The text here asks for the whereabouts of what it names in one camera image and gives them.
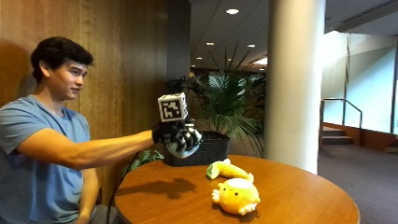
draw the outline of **blue t-shirt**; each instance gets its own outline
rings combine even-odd
[[[14,150],[45,128],[75,143],[89,140],[85,117],[65,107],[62,112],[61,118],[53,115],[31,95],[0,108],[0,223],[70,223],[78,216],[81,171]]]

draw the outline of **dark hair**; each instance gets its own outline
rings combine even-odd
[[[39,61],[43,61],[50,69],[57,69],[66,60],[85,65],[93,64],[90,53],[71,40],[61,36],[43,39],[29,56],[35,82],[38,83],[42,77]]]

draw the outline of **man's arm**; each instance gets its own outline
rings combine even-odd
[[[78,219],[75,220],[75,224],[86,224],[89,223],[89,219],[91,216],[91,211],[95,206],[95,201],[98,197],[98,177],[94,168],[82,170],[83,174],[83,189],[79,199],[79,212]]]
[[[62,134],[45,128],[26,138],[15,150],[38,161],[82,170],[109,164],[153,144],[151,131],[73,143]]]

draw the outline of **yellow plush toy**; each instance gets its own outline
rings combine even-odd
[[[244,215],[255,210],[259,203],[258,191],[252,185],[254,177],[230,163],[230,160],[212,162],[206,170],[208,179],[219,175],[231,178],[219,183],[212,190],[212,202],[218,203],[222,210],[230,214]]]
[[[218,184],[212,190],[212,202],[224,212],[244,215],[255,210],[259,203],[258,191],[252,183],[242,178],[232,178]]]

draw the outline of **white column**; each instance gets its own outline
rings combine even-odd
[[[264,159],[316,173],[324,0],[270,0]]]

